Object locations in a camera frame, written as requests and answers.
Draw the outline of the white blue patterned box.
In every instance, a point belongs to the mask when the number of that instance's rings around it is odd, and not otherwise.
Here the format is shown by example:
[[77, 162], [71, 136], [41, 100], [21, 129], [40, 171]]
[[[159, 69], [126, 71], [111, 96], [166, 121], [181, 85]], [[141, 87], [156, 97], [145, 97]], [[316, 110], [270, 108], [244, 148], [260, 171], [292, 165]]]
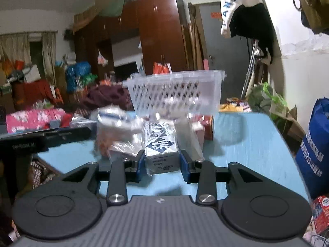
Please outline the white blue patterned box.
[[180, 151], [176, 130], [164, 121], [145, 122], [143, 127], [145, 165], [148, 175], [178, 171]]

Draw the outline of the red cigarette box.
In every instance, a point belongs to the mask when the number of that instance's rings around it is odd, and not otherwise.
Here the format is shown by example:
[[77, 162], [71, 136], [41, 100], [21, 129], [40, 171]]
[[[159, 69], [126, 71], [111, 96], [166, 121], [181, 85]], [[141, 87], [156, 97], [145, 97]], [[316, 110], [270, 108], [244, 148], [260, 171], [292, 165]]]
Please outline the red cigarette box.
[[214, 140], [214, 117], [212, 115], [195, 115], [192, 114], [190, 119], [193, 122], [200, 122], [205, 128], [204, 139], [208, 141]]

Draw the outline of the pink floral blanket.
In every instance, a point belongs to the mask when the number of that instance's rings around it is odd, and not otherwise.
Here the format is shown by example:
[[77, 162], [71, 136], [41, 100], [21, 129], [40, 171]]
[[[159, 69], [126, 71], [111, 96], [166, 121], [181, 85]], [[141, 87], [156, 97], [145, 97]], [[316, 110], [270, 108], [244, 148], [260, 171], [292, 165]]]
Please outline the pink floral blanket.
[[65, 114], [65, 110], [55, 108], [22, 110], [7, 114], [7, 132], [13, 134], [26, 130], [39, 130], [52, 120], [61, 122]]

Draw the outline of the white plastic mesh basket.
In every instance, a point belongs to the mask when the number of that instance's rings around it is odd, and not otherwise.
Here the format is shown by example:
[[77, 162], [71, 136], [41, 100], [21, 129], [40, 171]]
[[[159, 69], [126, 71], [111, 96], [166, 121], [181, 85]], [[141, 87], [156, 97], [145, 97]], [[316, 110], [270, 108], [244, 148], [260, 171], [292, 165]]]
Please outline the white plastic mesh basket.
[[149, 75], [126, 80], [138, 116], [155, 113], [212, 115], [218, 111], [222, 70], [199, 70]]

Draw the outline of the maroon clothing heap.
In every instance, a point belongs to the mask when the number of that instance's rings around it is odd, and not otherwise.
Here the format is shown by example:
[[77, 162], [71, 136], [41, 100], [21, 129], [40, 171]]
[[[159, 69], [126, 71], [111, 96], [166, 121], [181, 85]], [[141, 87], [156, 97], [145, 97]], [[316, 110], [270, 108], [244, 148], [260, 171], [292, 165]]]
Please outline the maroon clothing heap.
[[95, 110], [108, 105], [119, 106], [122, 110], [133, 110], [129, 91], [122, 85], [94, 86], [80, 102], [80, 106], [86, 110]]

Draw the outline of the brown paper bag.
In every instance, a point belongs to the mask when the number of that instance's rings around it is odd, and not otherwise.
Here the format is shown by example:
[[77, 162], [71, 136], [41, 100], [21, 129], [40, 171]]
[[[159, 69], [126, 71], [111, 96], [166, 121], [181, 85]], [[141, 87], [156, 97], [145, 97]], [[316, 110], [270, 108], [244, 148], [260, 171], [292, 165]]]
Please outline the brown paper bag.
[[278, 121], [277, 127], [284, 139], [294, 139], [295, 141], [301, 143], [306, 133], [297, 121], [297, 117], [298, 110], [295, 106], [294, 108], [288, 111], [287, 116], [285, 118], [281, 118]]

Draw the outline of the green white plastic bag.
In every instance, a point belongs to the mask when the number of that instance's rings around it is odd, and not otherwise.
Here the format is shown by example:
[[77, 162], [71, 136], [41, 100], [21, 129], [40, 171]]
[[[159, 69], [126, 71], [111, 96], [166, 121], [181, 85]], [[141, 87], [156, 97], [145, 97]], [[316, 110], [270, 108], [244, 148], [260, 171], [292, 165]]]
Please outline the green white plastic bag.
[[253, 112], [264, 113], [272, 118], [286, 118], [288, 114], [287, 102], [267, 82], [254, 85], [247, 100]]

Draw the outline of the blue plastic sacks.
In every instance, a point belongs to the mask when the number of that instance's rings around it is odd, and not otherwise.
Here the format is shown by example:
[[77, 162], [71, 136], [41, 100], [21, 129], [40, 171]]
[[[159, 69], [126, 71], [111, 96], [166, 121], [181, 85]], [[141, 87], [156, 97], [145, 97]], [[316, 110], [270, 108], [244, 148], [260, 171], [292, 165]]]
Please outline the blue plastic sacks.
[[65, 71], [66, 91], [68, 93], [73, 93], [83, 89], [90, 75], [91, 65], [87, 61], [68, 66]]

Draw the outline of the red orange gift bag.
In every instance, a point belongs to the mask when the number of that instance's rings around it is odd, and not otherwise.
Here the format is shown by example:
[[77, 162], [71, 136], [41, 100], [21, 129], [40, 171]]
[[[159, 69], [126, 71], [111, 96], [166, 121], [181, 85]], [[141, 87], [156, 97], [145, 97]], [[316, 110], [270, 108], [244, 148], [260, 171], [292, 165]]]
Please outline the red orange gift bag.
[[160, 74], [171, 74], [171, 65], [169, 63], [154, 63], [153, 65], [153, 74], [160, 75]]

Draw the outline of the blue non-woven shopping bag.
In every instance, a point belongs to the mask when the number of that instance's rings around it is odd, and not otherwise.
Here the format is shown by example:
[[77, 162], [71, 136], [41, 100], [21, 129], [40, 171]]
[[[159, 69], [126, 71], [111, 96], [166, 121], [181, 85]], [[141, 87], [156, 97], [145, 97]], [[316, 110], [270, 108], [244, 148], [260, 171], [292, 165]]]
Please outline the blue non-woven shopping bag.
[[313, 200], [328, 194], [328, 141], [328, 99], [322, 98], [315, 102], [306, 135], [295, 157]]

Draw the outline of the beige window curtain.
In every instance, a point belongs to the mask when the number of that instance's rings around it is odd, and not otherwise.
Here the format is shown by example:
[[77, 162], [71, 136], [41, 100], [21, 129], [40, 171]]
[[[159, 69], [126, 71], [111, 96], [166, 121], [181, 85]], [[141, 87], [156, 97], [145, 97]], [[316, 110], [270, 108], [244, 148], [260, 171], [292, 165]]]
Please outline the beige window curtain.
[[42, 32], [41, 42], [45, 77], [50, 85], [55, 85], [56, 34]]

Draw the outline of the grey metal door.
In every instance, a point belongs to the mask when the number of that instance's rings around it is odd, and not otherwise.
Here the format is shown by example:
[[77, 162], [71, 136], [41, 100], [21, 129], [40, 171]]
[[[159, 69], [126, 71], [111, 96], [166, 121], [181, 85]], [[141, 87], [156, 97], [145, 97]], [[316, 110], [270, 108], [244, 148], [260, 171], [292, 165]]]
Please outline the grey metal door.
[[221, 88], [221, 103], [223, 104], [227, 98], [241, 96], [251, 56], [251, 40], [240, 36], [223, 38], [220, 3], [205, 3], [199, 5], [198, 8], [205, 36], [209, 69], [224, 70], [226, 73]]

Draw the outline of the dark red wooden wardrobe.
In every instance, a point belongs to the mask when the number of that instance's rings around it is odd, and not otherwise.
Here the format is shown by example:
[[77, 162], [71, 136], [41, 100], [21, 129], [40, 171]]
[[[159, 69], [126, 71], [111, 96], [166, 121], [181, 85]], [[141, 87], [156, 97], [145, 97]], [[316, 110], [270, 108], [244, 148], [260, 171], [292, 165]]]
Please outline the dark red wooden wardrobe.
[[87, 61], [100, 80], [114, 69], [113, 45], [139, 36], [146, 74], [154, 63], [174, 72], [190, 70], [191, 42], [183, 0], [137, 0], [118, 17], [96, 16], [74, 33], [76, 60]]

